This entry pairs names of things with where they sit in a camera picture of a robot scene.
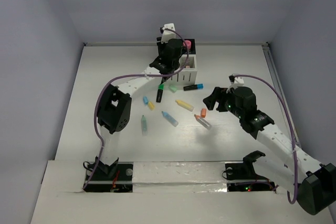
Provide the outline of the pink capped glue bottle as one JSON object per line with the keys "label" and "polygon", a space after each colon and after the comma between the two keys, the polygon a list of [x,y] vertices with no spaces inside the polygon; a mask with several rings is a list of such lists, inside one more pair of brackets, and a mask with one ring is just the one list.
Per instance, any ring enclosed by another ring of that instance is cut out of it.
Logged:
{"label": "pink capped glue bottle", "polygon": [[192,47],[192,42],[191,42],[190,40],[185,40],[185,41],[183,42],[183,47],[184,47],[185,49],[187,49],[187,50],[190,50],[191,47]]}

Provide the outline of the black blue capped highlighter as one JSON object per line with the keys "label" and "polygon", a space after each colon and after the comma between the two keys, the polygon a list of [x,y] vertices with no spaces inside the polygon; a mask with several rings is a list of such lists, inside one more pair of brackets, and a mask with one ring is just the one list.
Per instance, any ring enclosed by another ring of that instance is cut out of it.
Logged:
{"label": "black blue capped highlighter", "polygon": [[183,90],[184,91],[192,91],[192,90],[199,90],[199,89],[203,89],[203,84],[193,84],[193,85],[189,85],[189,86],[184,86]]}

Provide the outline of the black green capped highlighter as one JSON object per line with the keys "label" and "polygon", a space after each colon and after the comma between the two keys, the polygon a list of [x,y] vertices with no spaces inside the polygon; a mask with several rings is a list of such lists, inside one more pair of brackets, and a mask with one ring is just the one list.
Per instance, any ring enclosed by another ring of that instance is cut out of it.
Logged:
{"label": "black green capped highlighter", "polygon": [[161,103],[164,91],[164,84],[160,84],[157,89],[156,103]]}

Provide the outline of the blue marker cap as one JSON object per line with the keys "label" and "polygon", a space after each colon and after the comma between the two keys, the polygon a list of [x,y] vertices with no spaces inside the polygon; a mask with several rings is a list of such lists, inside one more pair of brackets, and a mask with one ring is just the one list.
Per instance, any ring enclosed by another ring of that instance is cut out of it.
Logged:
{"label": "blue marker cap", "polygon": [[148,98],[146,96],[143,97],[143,103],[145,105],[148,105],[148,103],[149,103],[149,100],[148,100]]}

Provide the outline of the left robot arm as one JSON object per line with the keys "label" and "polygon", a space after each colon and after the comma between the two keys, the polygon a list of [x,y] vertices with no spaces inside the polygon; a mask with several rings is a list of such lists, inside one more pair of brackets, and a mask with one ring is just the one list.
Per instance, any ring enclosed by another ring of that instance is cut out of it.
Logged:
{"label": "left robot arm", "polygon": [[189,55],[193,47],[190,40],[171,38],[157,42],[159,55],[141,74],[129,74],[114,78],[99,94],[94,115],[94,130],[101,141],[101,149],[96,157],[93,176],[104,180],[115,178],[119,158],[115,154],[117,139],[114,134],[121,132],[128,124],[132,99],[178,74],[183,69],[180,58]]}

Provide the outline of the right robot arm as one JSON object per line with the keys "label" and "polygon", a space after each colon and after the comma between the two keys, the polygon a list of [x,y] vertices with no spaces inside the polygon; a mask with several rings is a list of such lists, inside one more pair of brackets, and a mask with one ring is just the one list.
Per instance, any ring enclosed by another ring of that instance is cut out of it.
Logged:
{"label": "right robot arm", "polygon": [[215,87],[203,102],[210,111],[230,112],[237,117],[242,129],[281,161],[276,164],[265,153],[254,151],[243,158],[241,171],[246,177],[273,180],[295,195],[300,207],[311,215],[335,202],[335,166],[322,164],[286,137],[274,120],[257,108],[252,89]]}

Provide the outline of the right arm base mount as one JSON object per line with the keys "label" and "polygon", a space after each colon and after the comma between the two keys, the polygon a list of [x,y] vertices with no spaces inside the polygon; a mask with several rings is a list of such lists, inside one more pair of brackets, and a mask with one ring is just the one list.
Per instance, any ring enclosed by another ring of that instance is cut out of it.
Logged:
{"label": "right arm base mount", "polygon": [[226,163],[222,177],[227,181],[229,192],[273,191],[277,186],[274,182],[261,175],[257,175],[253,164],[264,157],[261,151],[254,151],[246,155],[241,162]]}

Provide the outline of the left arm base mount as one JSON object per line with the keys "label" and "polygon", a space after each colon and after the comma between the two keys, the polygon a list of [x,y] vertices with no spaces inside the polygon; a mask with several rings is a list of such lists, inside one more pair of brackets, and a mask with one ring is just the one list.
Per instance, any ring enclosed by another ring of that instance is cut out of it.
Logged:
{"label": "left arm base mount", "polygon": [[89,193],[131,193],[133,192],[133,163],[119,162],[119,159],[110,166],[102,161],[93,171],[94,162],[83,162],[86,170],[84,191]]}

